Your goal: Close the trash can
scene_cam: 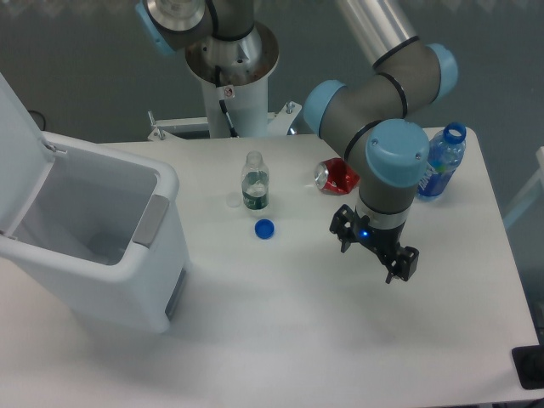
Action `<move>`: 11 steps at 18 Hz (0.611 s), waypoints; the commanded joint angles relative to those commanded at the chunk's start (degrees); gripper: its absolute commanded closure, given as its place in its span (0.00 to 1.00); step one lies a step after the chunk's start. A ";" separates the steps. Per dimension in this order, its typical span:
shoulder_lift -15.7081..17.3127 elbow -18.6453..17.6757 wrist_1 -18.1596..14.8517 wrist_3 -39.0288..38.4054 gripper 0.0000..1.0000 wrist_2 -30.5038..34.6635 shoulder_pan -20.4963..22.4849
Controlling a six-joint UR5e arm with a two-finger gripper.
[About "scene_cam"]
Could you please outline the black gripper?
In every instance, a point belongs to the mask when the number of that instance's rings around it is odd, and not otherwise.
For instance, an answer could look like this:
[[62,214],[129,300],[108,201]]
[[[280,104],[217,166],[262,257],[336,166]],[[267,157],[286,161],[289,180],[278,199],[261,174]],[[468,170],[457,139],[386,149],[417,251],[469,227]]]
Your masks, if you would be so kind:
[[400,246],[400,235],[405,224],[405,212],[386,214],[358,202],[353,211],[348,205],[340,206],[332,216],[329,230],[341,242],[341,252],[359,242],[375,253],[385,264],[393,279],[408,281],[417,269],[420,252],[412,246]]

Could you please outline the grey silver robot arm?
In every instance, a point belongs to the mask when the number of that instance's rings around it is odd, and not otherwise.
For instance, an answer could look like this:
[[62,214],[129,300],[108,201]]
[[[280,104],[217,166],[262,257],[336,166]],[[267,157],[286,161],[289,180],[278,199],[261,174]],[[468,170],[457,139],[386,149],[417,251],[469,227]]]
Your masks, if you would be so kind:
[[[303,104],[303,118],[361,179],[355,207],[342,206],[330,230],[342,249],[359,243],[406,281],[418,250],[401,232],[428,159],[425,132],[406,120],[456,85],[458,67],[439,44],[420,41],[395,1],[341,1],[338,9],[375,72],[361,88],[329,80]],[[214,138],[263,136],[268,99],[247,88],[266,82],[278,42],[256,21],[251,1],[140,1],[137,12],[155,45],[183,51],[205,96]]]

